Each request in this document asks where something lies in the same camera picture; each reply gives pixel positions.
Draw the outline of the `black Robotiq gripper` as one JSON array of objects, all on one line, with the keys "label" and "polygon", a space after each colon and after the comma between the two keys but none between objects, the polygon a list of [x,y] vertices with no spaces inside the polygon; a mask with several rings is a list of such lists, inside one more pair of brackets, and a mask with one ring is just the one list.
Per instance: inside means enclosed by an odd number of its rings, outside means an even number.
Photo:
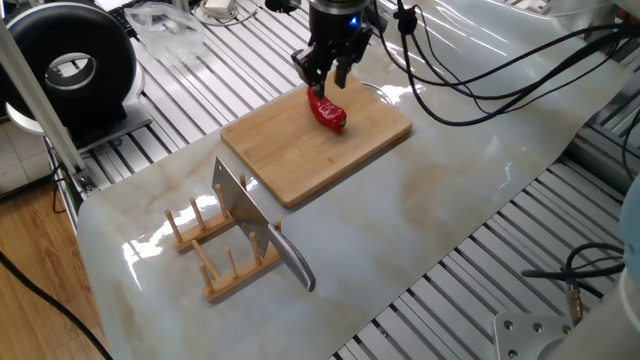
[{"label": "black Robotiq gripper", "polygon": [[347,75],[359,63],[373,34],[366,20],[367,4],[310,4],[310,47],[291,54],[299,77],[313,91],[316,98],[325,96],[325,81],[331,67],[330,51],[336,49],[335,84],[346,86]]}]

